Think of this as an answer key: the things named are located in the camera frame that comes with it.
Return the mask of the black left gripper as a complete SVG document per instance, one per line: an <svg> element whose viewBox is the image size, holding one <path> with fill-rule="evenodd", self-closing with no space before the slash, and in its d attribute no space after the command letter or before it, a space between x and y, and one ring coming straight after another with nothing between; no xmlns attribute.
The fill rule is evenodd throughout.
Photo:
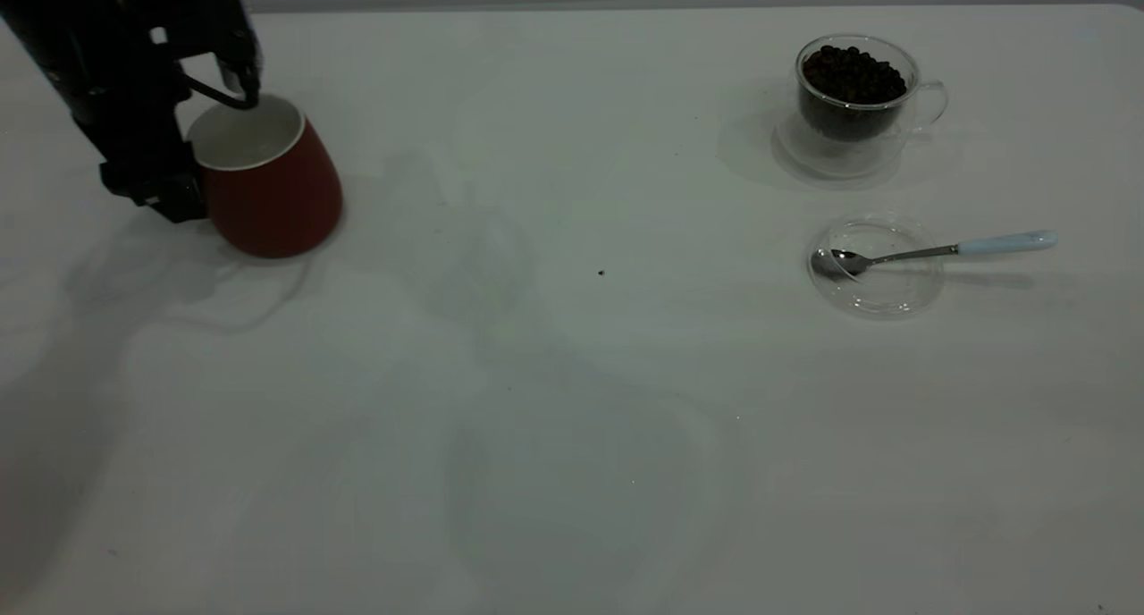
<svg viewBox="0 0 1144 615"><path fill-rule="evenodd" d="M169 155L182 143L174 111L189 90L177 62L150 34L70 34L69 42L67 107L106 160L103 186L169 223L206 219L194 160L140 160Z"/></svg>

